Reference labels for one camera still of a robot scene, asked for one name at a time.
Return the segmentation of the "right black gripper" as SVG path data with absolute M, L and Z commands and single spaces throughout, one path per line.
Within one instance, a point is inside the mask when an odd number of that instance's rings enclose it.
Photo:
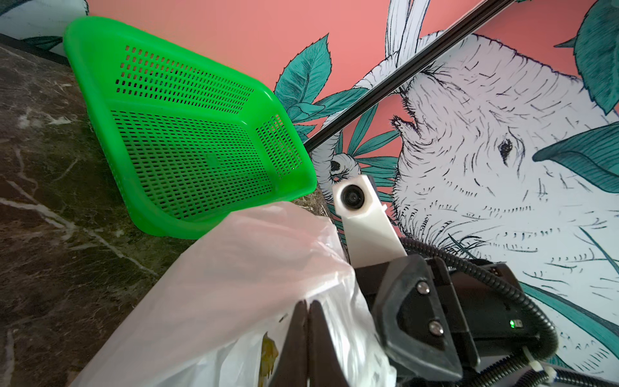
M 356 269 L 356 279 L 402 379 L 458 382 L 481 358 L 538 342 L 517 303 L 441 258 L 410 255 Z

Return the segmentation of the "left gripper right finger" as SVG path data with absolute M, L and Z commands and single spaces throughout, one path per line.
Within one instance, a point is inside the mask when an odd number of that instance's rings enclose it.
M 319 301 L 309 306 L 308 377 L 311 387 L 348 387 Z

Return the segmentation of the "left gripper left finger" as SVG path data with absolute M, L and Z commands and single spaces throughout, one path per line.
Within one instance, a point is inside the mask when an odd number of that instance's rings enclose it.
M 306 387 L 308 382 L 308 325 L 306 301 L 299 301 L 293 311 L 278 366 L 269 387 Z

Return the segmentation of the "yellow pineapple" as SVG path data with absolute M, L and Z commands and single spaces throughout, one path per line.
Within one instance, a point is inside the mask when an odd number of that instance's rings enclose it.
M 266 387 L 269 382 L 269 378 L 275 369 L 276 360 L 279 356 L 277 345 L 273 339 L 269 337 L 268 333 L 265 333 L 262 339 L 261 355 L 260 355 L 260 369 L 258 386 Z

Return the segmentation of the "white plastic bag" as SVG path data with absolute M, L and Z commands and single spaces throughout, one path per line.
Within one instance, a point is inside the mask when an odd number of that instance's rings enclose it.
M 335 226 L 293 203 L 232 213 L 192 244 L 74 385 L 257 386 L 264 334 L 276 368 L 294 306 L 315 300 L 348 384 L 395 385 Z

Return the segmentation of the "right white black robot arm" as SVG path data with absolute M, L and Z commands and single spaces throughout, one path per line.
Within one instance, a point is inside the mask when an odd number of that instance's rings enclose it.
M 559 333 L 504 264 L 411 238 L 351 258 L 399 386 L 606 386 L 550 364 Z

